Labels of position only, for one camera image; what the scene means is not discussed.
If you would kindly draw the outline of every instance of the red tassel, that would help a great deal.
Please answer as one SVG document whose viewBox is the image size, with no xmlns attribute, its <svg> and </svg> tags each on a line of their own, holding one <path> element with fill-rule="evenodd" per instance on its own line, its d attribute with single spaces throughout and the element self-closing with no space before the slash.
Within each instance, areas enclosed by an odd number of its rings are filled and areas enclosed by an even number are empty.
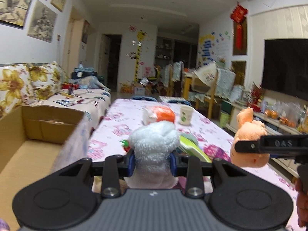
<svg viewBox="0 0 308 231">
<path fill-rule="evenodd" d="M 243 38 L 243 27 L 242 25 L 238 24 L 236 26 L 236 42 L 235 42 L 235 46 L 238 49 L 242 49 L 242 38 Z"/>
</svg>

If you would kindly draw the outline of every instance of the white box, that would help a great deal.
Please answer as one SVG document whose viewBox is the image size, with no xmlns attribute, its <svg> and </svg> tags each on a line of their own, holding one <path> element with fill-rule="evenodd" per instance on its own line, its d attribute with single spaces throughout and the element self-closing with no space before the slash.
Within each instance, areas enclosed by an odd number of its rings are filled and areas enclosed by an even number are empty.
<svg viewBox="0 0 308 231">
<path fill-rule="evenodd" d="M 145 95 L 145 88 L 135 87 L 135 95 Z"/>
</svg>

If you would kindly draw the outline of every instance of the television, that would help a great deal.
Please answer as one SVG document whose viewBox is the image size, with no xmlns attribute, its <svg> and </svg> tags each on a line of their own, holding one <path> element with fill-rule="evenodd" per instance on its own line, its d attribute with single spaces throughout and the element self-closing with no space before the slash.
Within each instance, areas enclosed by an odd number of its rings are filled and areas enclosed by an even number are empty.
<svg viewBox="0 0 308 231">
<path fill-rule="evenodd" d="M 308 101 L 308 39 L 265 40 L 262 88 Z"/>
</svg>

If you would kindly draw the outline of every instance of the finger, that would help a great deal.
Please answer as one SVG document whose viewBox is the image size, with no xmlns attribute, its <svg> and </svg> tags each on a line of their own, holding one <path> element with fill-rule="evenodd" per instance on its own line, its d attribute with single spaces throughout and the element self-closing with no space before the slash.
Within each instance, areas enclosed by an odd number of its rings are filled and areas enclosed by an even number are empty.
<svg viewBox="0 0 308 231">
<path fill-rule="evenodd" d="M 306 225 L 306 223 L 304 221 L 302 221 L 300 218 L 298 218 L 298 226 L 300 228 L 304 227 Z"/>
<path fill-rule="evenodd" d="M 295 190 L 297 192 L 303 191 L 303 185 L 301 183 L 301 179 L 297 179 L 295 182 Z"/>
<path fill-rule="evenodd" d="M 298 209 L 297 209 L 297 214 L 298 214 L 298 217 L 299 217 L 302 221 L 308 222 L 308 210 L 307 210 L 307 209 L 298 208 Z"/>
<path fill-rule="evenodd" d="M 304 192 L 298 193 L 296 206 L 301 209 L 308 209 L 308 196 Z"/>
</svg>

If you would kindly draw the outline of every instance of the red chinese lantern decoration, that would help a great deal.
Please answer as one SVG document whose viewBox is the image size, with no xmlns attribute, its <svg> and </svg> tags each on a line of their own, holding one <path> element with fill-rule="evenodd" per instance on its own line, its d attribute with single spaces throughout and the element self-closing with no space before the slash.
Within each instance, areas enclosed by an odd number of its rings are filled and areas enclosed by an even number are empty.
<svg viewBox="0 0 308 231">
<path fill-rule="evenodd" d="M 241 5 L 236 6 L 236 8 L 233 10 L 232 14 L 230 15 L 230 18 L 237 23 L 236 26 L 236 41 L 235 46 L 238 49 L 242 49 L 242 38 L 243 38 L 243 27 L 241 23 L 245 19 L 245 15 L 248 13 L 248 10 Z"/>
</svg>

